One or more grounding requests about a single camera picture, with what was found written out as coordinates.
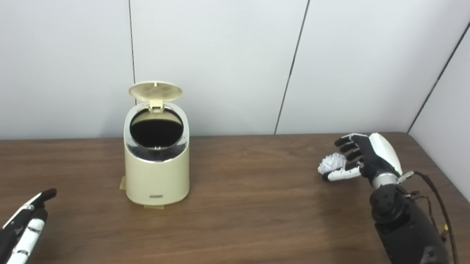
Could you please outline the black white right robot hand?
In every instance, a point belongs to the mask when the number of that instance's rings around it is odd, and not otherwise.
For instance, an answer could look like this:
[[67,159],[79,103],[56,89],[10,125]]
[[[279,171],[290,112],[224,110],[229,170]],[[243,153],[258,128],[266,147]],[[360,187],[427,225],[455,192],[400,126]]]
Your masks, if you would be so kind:
[[403,171],[397,153],[379,133],[350,133],[334,142],[337,152],[325,156],[317,172],[336,182],[363,177],[373,188],[398,184]]

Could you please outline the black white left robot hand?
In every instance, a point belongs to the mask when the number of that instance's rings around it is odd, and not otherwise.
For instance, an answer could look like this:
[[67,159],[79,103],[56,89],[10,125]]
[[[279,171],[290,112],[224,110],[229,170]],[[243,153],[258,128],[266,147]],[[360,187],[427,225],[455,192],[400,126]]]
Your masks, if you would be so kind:
[[56,195],[55,188],[38,193],[6,221],[0,229],[0,264],[28,264],[48,219],[45,203]]

